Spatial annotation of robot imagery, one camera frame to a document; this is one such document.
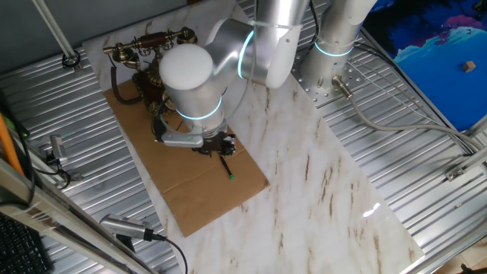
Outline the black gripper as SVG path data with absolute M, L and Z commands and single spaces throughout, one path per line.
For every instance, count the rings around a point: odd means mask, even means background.
M 212 157 L 212 152 L 216 151 L 221 156 L 232 156 L 236 151 L 236 135 L 226 132 L 219 132 L 211 138 L 204 138 L 201 148 L 193 148 L 192 151 L 201 155 Z

